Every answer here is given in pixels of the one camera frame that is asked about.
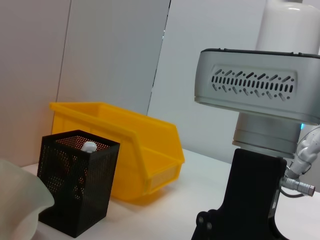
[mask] gray gripper housing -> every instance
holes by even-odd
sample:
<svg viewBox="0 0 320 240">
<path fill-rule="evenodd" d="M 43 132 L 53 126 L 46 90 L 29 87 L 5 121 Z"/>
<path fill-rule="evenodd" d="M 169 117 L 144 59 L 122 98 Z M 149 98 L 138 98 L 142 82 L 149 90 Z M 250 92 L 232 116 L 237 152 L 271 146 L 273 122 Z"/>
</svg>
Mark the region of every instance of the gray gripper housing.
<svg viewBox="0 0 320 240">
<path fill-rule="evenodd" d="M 298 123 L 320 124 L 320 56 L 206 49 L 195 79 L 195 101 Z"/>
</svg>

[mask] white tabletop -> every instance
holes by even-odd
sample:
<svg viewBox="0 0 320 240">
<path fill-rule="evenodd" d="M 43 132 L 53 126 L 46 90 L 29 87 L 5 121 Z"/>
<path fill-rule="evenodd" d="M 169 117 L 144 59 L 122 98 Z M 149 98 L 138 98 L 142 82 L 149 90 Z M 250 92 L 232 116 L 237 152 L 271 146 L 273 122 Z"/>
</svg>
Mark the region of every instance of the white tabletop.
<svg viewBox="0 0 320 240">
<path fill-rule="evenodd" d="M 110 200 L 106 218 L 77 240 L 190 240 L 199 212 L 223 202 L 231 165 L 184 150 L 178 181 L 157 192 L 148 204 Z M 34 174 L 38 165 L 24 169 Z M 320 193 L 297 199 L 280 196 L 280 232 L 290 240 L 320 240 Z M 41 222 L 32 240 L 72 240 Z"/>
</svg>

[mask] silver connector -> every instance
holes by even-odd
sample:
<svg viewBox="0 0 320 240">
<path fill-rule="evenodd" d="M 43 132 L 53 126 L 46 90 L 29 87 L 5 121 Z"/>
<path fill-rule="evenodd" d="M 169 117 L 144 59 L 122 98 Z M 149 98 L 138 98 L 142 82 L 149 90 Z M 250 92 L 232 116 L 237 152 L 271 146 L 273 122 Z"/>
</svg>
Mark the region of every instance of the silver connector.
<svg viewBox="0 0 320 240">
<path fill-rule="evenodd" d="M 310 196 L 312 197 L 315 194 L 316 191 L 316 187 L 300 182 L 300 181 L 296 181 L 294 179 L 290 179 L 287 177 L 283 177 L 280 180 L 280 186 L 290 189 L 290 190 L 296 190 L 299 193 L 302 193 L 304 195 Z"/>
</svg>

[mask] yellow storage bin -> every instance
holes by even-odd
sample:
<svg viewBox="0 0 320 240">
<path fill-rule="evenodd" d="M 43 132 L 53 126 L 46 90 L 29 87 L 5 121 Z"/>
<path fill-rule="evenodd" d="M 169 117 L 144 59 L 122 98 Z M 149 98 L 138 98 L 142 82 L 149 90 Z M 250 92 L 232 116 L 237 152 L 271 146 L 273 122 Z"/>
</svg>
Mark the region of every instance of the yellow storage bin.
<svg viewBox="0 0 320 240">
<path fill-rule="evenodd" d="M 175 181 L 185 162 L 175 125 L 102 102 L 51 103 L 52 134 L 82 130 L 120 143 L 111 195 L 131 201 Z"/>
</svg>

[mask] black mounting bracket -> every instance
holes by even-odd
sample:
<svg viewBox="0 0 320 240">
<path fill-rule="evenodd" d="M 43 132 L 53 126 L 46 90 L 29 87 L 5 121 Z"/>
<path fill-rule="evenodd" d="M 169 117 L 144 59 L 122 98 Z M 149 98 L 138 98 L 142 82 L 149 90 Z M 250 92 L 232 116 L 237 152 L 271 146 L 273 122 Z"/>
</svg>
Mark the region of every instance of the black mounting bracket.
<svg viewBox="0 0 320 240">
<path fill-rule="evenodd" d="M 286 160 L 236 149 L 223 203 L 200 212 L 192 240 L 288 240 L 275 213 Z"/>
</svg>

